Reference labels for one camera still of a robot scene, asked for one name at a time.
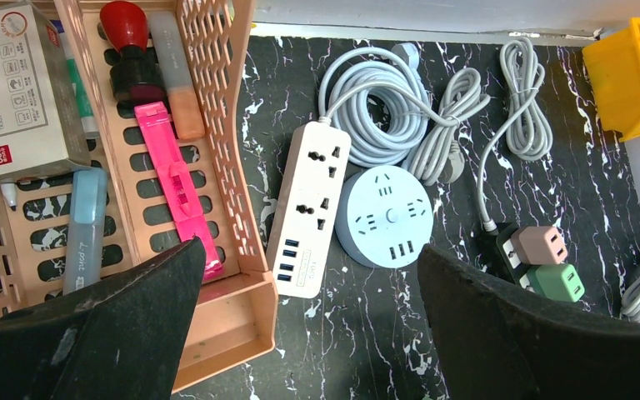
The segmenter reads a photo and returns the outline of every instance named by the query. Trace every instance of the white wall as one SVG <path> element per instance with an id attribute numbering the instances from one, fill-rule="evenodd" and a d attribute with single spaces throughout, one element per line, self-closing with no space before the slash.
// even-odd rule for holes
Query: white wall
<path id="1" fill-rule="evenodd" d="M 640 0 L 257 0 L 254 19 L 437 32 L 593 32 L 632 16 L 640 17 Z"/>

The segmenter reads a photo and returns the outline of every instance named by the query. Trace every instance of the pink stapler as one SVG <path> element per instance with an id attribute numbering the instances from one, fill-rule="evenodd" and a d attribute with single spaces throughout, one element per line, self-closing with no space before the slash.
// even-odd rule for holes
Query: pink stapler
<path id="1" fill-rule="evenodd" d="M 193 185 L 188 165 L 183 160 L 180 147 L 170 125 L 168 110 L 162 102 L 154 102 L 134 108 L 143 140 L 148 146 L 153 166 L 163 188 L 172 220 L 181 241 L 198 237 L 207 253 L 204 279 L 222 274 L 217 249 L 203 213 L 203 206 Z"/>

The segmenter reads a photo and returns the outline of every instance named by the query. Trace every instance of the black power strip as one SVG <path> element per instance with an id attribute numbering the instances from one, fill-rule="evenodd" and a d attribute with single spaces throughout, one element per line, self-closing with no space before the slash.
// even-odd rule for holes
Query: black power strip
<path id="1" fill-rule="evenodd" d="M 487 272 L 507 282 L 522 286 L 519 282 L 532 265 L 518 261 L 516 250 L 511 245 L 512 235 L 519 229 L 515 222 L 497 224 L 497 231 L 482 232 L 477 245 L 482 251 L 482 260 Z"/>

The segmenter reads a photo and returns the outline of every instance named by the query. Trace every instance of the orange highlighter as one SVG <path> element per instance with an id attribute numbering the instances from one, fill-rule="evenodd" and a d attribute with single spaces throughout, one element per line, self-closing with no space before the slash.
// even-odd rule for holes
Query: orange highlighter
<path id="1" fill-rule="evenodd" d="M 158 55 L 177 138 L 191 142 L 204 136 L 205 125 L 188 70 L 183 41 L 172 12 L 150 12 L 148 28 Z"/>

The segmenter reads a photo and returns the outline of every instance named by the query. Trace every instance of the black marble surface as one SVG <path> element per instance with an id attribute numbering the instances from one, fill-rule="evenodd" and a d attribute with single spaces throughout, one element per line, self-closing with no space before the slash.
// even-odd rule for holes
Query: black marble surface
<path id="1" fill-rule="evenodd" d="M 316 97 L 326 68 L 352 48 L 393 44 L 251 38 L 237 130 L 264 244 L 292 132 L 318 117 Z M 506 119 L 499 46 L 418 45 L 419 72 L 434 104 L 448 79 L 466 66 L 481 72 L 492 96 L 459 131 L 468 160 L 465 173 L 452 185 L 428 189 L 436 218 L 431 243 L 482 268 L 474 243 L 480 229 L 475 182 L 478 155 Z M 538 47 L 537 53 L 547 71 L 538 102 L 552 124 L 553 148 L 542 161 L 522 162 L 502 141 L 487 162 L 489 207 L 497 221 L 560 227 L 568 261 L 586 287 L 579 306 L 616 318 L 625 279 L 640 260 L 640 210 L 627 154 L 613 133 L 600 127 L 580 50 Z M 347 175 L 358 170 L 351 166 Z M 397 271 L 359 266 L 334 238 L 324 280 L 312 300 L 281 297 L 275 351 L 172 398 L 447 398 L 415 266 Z"/>

